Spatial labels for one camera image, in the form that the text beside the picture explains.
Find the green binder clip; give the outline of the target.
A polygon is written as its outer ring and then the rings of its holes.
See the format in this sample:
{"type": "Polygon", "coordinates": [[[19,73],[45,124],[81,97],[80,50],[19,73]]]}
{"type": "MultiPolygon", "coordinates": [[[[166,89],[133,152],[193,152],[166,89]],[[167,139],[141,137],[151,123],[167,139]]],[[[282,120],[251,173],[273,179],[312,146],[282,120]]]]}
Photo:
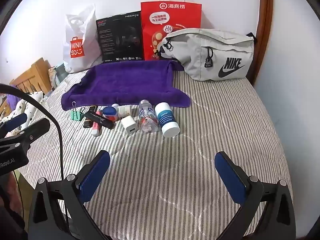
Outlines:
{"type": "Polygon", "coordinates": [[[72,109],[71,109],[71,119],[73,121],[81,121],[85,114],[85,107],[80,107],[77,109],[76,102],[72,102],[72,109]]]}

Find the black Horizon case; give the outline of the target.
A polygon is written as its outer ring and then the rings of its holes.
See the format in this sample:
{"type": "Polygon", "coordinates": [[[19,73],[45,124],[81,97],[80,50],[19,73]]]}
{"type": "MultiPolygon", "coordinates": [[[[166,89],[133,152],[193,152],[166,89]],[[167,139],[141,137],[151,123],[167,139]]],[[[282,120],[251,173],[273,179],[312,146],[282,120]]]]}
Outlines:
{"type": "Polygon", "coordinates": [[[85,117],[88,118],[89,120],[92,120],[93,122],[97,122],[103,127],[106,127],[108,129],[113,129],[114,128],[114,122],[106,119],[105,117],[94,113],[92,111],[88,111],[85,113],[85,117]]]}

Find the white usb charger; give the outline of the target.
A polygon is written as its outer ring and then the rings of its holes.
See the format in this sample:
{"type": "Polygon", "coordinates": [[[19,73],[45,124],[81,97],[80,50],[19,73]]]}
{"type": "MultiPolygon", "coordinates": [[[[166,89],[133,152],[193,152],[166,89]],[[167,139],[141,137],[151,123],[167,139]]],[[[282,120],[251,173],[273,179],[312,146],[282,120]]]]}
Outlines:
{"type": "Polygon", "coordinates": [[[122,118],[121,125],[127,134],[135,133],[138,130],[138,125],[131,115],[122,118]]]}

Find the clear sanitizer bottle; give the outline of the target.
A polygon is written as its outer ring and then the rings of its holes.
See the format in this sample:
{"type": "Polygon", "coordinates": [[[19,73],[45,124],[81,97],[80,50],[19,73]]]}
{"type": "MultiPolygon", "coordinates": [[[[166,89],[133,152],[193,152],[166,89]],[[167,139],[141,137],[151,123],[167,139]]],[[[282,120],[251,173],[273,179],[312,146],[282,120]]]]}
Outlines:
{"type": "Polygon", "coordinates": [[[144,133],[153,133],[158,131],[158,120],[152,104],[148,100],[142,100],[139,103],[139,125],[144,133]]]}

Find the white blue labelled bottle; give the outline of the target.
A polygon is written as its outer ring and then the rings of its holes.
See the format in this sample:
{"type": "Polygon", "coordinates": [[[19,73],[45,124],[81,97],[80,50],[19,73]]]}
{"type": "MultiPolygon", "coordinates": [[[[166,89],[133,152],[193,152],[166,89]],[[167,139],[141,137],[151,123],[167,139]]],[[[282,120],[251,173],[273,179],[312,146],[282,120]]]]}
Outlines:
{"type": "Polygon", "coordinates": [[[180,133],[180,127],[168,103],[161,102],[157,104],[155,112],[164,137],[172,138],[180,133]]]}

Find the purple plush toy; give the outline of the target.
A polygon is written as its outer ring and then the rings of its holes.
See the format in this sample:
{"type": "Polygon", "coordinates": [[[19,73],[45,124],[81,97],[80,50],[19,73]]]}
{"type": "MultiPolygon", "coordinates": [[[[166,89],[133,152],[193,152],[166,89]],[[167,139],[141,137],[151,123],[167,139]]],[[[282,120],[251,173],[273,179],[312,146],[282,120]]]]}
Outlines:
{"type": "Polygon", "coordinates": [[[21,100],[21,98],[17,97],[16,95],[8,94],[6,93],[7,96],[7,103],[10,107],[10,109],[13,111],[16,109],[17,104],[21,100]]]}

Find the wooden bed headboard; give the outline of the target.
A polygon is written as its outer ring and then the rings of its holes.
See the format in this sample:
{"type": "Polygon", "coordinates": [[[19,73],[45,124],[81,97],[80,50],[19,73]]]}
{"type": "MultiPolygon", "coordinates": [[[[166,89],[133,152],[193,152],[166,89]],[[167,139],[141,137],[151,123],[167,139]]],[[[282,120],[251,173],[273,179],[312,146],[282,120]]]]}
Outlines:
{"type": "Polygon", "coordinates": [[[52,89],[48,70],[50,64],[43,58],[38,59],[31,67],[23,72],[16,79],[10,81],[10,85],[14,85],[25,93],[44,92],[47,94],[52,89]]]}

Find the blue lid vaseline jar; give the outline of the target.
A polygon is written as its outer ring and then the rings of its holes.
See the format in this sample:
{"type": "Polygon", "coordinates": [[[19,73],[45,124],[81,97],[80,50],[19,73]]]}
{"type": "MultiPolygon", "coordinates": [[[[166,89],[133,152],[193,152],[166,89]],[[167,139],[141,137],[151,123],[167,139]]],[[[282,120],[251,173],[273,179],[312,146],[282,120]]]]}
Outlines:
{"type": "Polygon", "coordinates": [[[117,109],[112,106],[104,107],[102,113],[106,119],[112,122],[116,122],[119,120],[117,109]]]}

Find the small white cream jar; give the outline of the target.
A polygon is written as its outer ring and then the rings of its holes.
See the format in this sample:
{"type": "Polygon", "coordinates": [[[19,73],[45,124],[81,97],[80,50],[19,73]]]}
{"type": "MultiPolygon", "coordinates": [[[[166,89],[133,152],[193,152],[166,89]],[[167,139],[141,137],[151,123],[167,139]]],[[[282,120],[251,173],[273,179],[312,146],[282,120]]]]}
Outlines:
{"type": "Polygon", "coordinates": [[[131,105],[122,105],[117,107],[119,118],[125,118],[131,115],[131,105]]]}

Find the small white bottle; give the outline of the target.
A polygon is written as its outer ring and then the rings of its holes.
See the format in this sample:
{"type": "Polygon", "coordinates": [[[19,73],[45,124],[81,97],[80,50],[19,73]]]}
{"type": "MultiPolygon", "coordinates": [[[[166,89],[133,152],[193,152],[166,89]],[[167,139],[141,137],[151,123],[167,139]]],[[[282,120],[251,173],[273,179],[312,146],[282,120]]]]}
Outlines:
{"type": "Polygon", "coordinates": [[[117,109],[117,108],[119,107],[119,105],[118,105],[117,103],[114,103],[114,104],[112,105],[112,107],[114,107],[115,109],[117,109]]]}

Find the purple towel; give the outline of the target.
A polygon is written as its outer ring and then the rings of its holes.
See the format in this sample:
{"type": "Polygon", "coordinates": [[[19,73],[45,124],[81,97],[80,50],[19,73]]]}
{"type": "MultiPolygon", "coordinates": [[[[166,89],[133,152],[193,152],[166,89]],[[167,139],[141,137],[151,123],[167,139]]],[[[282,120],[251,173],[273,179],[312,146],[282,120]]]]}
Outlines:
{"type": "Polygon", "coordinates": [[[122,61],[103,63],[89,69],[79,83],[61,98],[63,110],[77,106],[137,105],[148,100],[186,108],[190,98],[174,87],[174,72],[183,67],[175,61],[122,61]]]}

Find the white Miniso shopping bag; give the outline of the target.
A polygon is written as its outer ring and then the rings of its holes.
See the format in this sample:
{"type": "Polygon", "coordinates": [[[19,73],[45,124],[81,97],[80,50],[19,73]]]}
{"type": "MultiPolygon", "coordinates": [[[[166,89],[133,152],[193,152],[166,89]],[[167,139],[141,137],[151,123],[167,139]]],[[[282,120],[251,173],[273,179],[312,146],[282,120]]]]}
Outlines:
{"type": "Polygon", "coordinates": [[[94,5],[77,15],[66,15],[63,63],[67,73],[81,72],[103,62],[96,20],[94,5]]]}

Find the grey Nike waist bag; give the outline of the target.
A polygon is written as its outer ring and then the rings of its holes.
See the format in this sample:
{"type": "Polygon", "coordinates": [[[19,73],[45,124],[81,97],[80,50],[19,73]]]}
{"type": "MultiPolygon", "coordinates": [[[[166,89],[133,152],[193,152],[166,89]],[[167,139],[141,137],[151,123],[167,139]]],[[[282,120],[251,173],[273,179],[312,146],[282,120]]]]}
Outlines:
{"type": "Polygon", "coordinates": [[[195,81],[244,79],[256,41],[252,33],[187,28],[164,37],[157,45],[157,53],[177,60],[195,81]]]}

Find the black product box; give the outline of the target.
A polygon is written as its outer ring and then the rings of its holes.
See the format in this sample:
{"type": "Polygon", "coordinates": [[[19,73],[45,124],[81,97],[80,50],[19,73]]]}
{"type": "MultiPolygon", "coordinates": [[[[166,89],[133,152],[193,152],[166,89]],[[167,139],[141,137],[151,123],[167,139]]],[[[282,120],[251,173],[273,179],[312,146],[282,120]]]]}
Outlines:
{"type": "Polygon", "coordinates": [[[102,18],[96,25],[104,63],[144,59],[140,11],[102,18]]]}

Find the red paper gift bag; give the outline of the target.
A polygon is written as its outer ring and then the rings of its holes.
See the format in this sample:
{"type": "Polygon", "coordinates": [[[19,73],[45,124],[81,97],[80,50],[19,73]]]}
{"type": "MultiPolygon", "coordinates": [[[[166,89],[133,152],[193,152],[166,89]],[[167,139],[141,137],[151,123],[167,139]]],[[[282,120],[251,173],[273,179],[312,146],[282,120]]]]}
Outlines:
{"type": "Polygon", "coordinates": [[[202,5],[183,1],[147,1],[140,3],[143,53],[145,60],[158,59],[160,43],[168,34],[201,26],[202,5]]]}

